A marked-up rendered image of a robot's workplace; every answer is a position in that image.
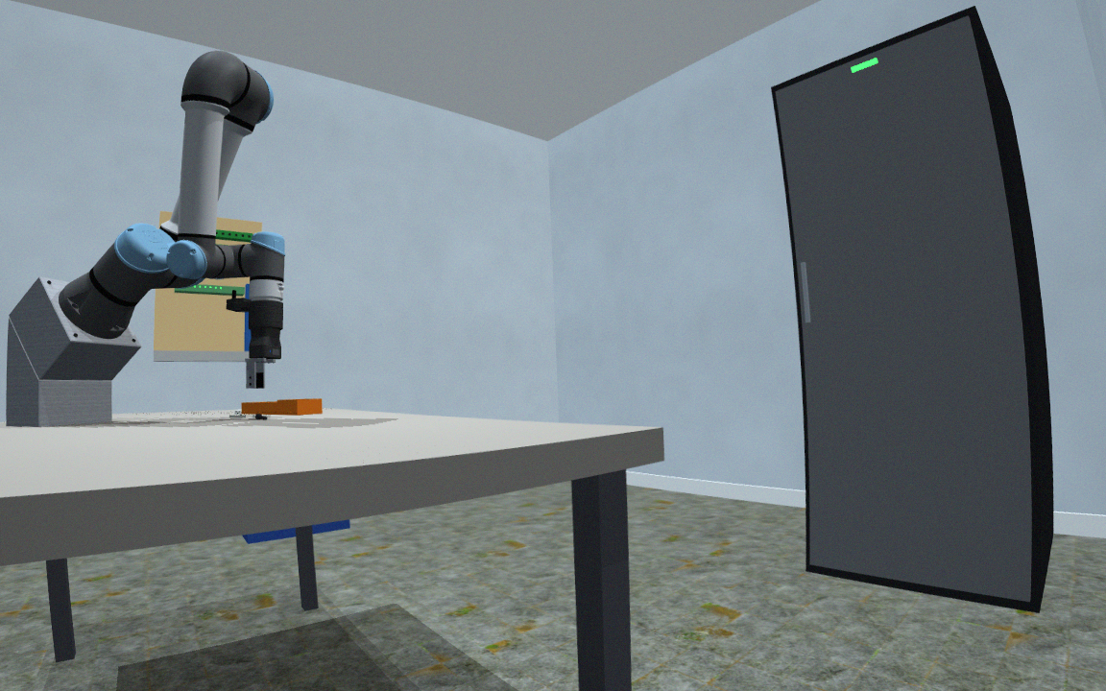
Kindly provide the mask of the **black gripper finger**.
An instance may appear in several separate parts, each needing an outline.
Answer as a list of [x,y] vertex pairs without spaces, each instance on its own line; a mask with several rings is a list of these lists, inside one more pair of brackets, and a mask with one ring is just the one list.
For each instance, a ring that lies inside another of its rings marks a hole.
[[275,363],[276,359],[265,359],[257,363],[257,388],[265,389],[265,363]]
[[257,362],[265,358],[246,358],[246,389],[257,389]]

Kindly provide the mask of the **orange rack of labelled bins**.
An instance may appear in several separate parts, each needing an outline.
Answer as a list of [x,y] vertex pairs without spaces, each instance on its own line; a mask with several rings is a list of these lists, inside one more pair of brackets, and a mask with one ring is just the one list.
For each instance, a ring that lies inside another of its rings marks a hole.
[[323,413],[322,399],[278,399],[273,402],[241,404],[242,415],[311,415]]

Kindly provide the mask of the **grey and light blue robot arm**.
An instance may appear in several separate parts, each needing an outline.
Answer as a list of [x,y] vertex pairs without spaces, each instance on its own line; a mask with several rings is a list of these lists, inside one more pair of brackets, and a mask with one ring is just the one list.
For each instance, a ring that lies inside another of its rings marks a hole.
[[129,226],[88,273],[70,281],[59,293],[67,320],[115,341],[152,289],[196,287],[204,278],[284,281],[279,233],[257,232],[251,244],[215,248],[218,201],[234,155],[273,105],[271,85],[232,53],[211,51],[190,64],[181,87],[180,193],[171,219],[159,230]]

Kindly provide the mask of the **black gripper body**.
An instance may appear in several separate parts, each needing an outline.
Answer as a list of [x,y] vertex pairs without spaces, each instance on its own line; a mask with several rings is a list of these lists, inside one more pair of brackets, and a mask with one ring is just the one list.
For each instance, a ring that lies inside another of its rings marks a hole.
[[250,300],[236,299],[236,290],[227,300],[227,310],[249,312],[249,358],[281,359],[282,290],[282,281],[255,279],[250,281]]

